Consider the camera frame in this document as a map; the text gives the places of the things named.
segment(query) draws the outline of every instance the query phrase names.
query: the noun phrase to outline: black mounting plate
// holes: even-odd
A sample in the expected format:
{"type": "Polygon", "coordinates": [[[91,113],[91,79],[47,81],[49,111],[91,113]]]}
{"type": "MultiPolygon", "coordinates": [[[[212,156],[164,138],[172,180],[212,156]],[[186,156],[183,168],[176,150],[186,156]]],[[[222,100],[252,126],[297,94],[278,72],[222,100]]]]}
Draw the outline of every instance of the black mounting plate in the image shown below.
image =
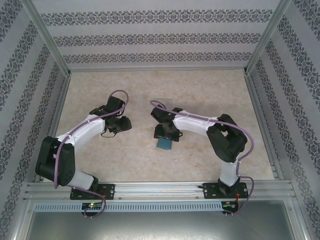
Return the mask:
{"type": "Polygon", "coordinates": [[[239,194],[239,199],[248,198],[248,189],[245,182],[238,182],[234,188],[234,195],[225,196],[219,190],[219,184],[217,182],[205,182],[202,184],[204,199],[235,199],[236,192],[239,194]]]}
{"type": "MultiPolygon", "coordinates": [[[[105,200],[113,200],[115,196],[115,185],[114,184],[100,184],[98,185],[98,194],[104,196],[105,200]]],[[[86,193],[80,190],[71,189],[70,193],[71,200],[101,200],[101,197],[86,193]]]]}

